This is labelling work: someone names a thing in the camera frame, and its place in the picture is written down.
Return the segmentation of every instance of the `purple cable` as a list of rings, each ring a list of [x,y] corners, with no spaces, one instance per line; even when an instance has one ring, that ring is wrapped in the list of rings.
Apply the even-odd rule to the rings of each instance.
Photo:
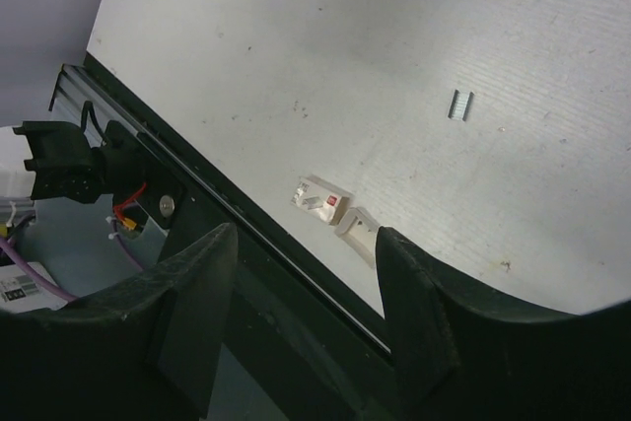
[[[131,254],[125,242],[122,241],[120,235],[118,234],[118,223],[115,219],[111,220],[111,229],[113,230],[114,239],[118,242],[120,249],[125,254],[127,259],[131,262],[133,266],[135,266],[140,271],[145,271],[145,268],[140,264],[140,262],[136,259],[134,255]]]
[[[62,290],[54,283],[50,283],[43,276],[37,273],[29,263],[24,260],[20,254],[7,242],[4,237],[0,237],[0,248],[6,253],[6,255],[13,260],[13,262],[18,265],[18,267],[24,271],[27,275],[31,277],[33,281],[35,281],[39,286],[49,291],[53,295],[61,298],[62,300],[66,300],[68,302],[74,301],[77,299],[76,296],[71,295],[65,290]]]

